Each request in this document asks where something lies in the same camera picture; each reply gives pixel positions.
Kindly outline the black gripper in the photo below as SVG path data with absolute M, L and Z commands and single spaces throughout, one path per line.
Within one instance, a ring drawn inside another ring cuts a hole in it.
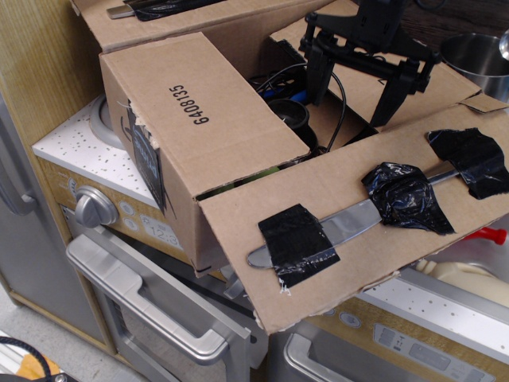
M 322 102 L 336 64 L 386 81 L 372 127 L 387 125 L 408 95 L 424 92 L 440 57 L 400 26 L 405 7 L 405 1 L 362 1 L 353 16 L 307 14 L 299 49 L 309 102 Z

